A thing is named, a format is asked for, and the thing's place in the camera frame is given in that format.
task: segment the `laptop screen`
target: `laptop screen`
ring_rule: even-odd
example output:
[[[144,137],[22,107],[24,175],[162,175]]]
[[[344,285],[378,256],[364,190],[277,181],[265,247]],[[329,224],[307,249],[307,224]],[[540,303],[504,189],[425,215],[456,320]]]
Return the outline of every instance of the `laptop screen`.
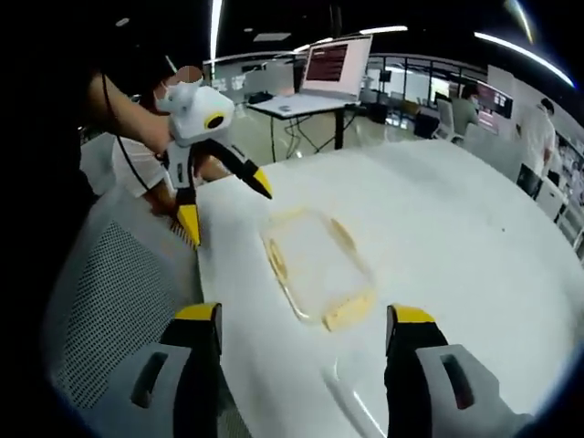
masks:
[[[312,46],[301,88],[335,95],[358,96],[370,48],[370,36]]]

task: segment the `hand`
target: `hand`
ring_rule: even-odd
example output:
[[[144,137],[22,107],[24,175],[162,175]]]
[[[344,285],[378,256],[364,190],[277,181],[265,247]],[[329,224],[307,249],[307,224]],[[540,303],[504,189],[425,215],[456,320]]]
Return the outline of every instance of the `hand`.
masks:
[[[141,140],[152,152],[162,155],[172,141],[168,116],[151,115],[141,127]]]

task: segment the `laptop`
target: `laptop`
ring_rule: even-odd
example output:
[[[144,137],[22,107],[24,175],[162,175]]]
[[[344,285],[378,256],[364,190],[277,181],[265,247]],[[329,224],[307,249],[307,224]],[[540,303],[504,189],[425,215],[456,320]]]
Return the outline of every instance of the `laptop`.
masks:
[[[311,46],[299,92],[249,105],[283,119],[359,104],[371,35],[336,39]]]

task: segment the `table leg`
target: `table leg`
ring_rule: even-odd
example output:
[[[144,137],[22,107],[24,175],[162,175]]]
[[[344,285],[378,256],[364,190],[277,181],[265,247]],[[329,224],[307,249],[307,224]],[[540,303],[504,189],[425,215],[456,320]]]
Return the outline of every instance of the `table leg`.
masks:
[[[276,146],[274,145],[274,118],[270,117],[270,138],[272,139],[272,160],[276,162]]]
[[[343,136],[345,127],[345,109],[337,109],[335,111],[335,151],[343,149]]]

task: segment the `ceiling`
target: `ceiling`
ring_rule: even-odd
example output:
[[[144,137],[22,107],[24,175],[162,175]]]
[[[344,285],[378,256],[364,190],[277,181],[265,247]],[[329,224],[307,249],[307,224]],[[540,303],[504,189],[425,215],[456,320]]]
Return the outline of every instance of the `ceiling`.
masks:
[[[201,64],[209,58],[213,0],[151,2],[123,0],[103,15],[109,46],[108,65],[123,89],[135,91],[143,74],[136,71],[151,54],[169,55],[177,65]],[[378,34],[373,53],[393,52],[447,57],[511,71],[549,95],[584,125],[582,94],[548,70],[509,49],[478,40],[474,31],[501,37],[529,48],[584,87],[581,47],[570,36],[581,23],[569,0],[522,0],[534,37],[531,46],[522,27],[504,8],[503,0],[224,0],[217,56],[291,50],[332,35],[331,4],[340,9],[342,35],[363,28],[405,25],[407,32]],[[123,27],[114,23],[127,16]],[[254,42],[258,33],[288,32],[276,42]]]

